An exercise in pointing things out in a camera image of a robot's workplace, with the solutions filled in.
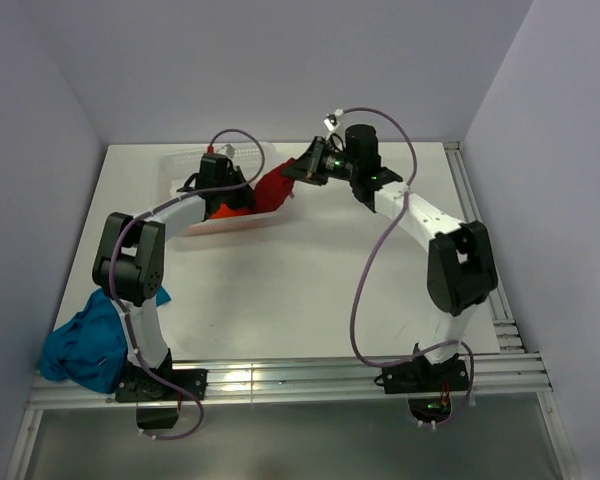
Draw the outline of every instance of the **white wall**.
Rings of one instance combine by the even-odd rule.
[[[525,342],[600,479],[600,0],[536,0],[466,139]]]
[[[459,140],[531,0],[21,3],[100,135],[150,143],[226,126],[306,140],[354,104]]]
[[[0,0],[0,477],[82,226],[101,145],[15,0]]]

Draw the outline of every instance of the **blue towel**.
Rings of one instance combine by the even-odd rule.
[[[160,288],[158,306],[171,300]],[[82,312],[45,341],[40,373],[47,380],[70,378],[90,390],[112,393],[127,360],[127,341],[111,300],[102,289],[91,294]]]

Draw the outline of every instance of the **aluminum frame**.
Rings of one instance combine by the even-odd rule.
[[[444,144],[445,153],[465,218],[480,220],[460,146],[459,142]],[[566,430],[555,409],[551,383],[542,358],[538,353],[526,353],[502,285],[489,296],[489,308],[501,353],[476,355],[475,394],[536,393],[562,475],[565,479],[579,480],[581,476]],[[392,397],[384,395],[382,389],[372,382],[379,369],[361,365],[354,358],[177,362],[174,368],[209,370],[205,404],[352,401]],[[143,405],[169,407],[175,402]],[[117,404],[112,395],[98,394],[73,382],[52,383],[36,375],[6,478],[25,478],[45,410],[135,407],[134,403]]]

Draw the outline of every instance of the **white basket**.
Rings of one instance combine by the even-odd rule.
[[[267,160],[263,173],[273,166],[278,165],[278,153],[275,146],[261,142]],[[250,178],[258,171],[260,166],[260,150],[252,145],[233,145],[235,153],[233,162],[240,166],[245,178]],[[162,157],[158,169],[158,203],[165,202],[178,195],[177,189],[182,187],[185,180],[194,172],[200,170],[200,159],[206,152],[206,147],[198,147],[184,152],[170,153]],[[278,211],[260,213],[257,215],[243,215],[239,217],[219,218],[207,220],[203,223],[192,225],[183,231],[180,236],[205,235],[210,233],[244,230],[248,228],[266,227],[280,223],[282,217]]]

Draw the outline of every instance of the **white table surface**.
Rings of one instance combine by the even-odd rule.
[[[300,155],[308,144],[275,144],[267,170]],[[155,205],[162,156],[200,145],[109,147],[62,299],[56,328],[82,310],[96,288],[91,267],[111,212]],[[462,218],[440,143],[417,143],[414,191]],[[383,163],[408,176],[406,146],[383,143]],[[351,301],[371,247],[388,224],[359,204],[348,184],[297,184],[276,226],[167,243],[163,286],[173,300],[159,307],[167,344],[178,360],[244,360],[352,356]],[[410,353],[423,334],[431,301],[426,256],[403,231],[385,243],[360,304],[357,338],[366,355]],[[476,353],[499,346],[486,304],[465,340]]]

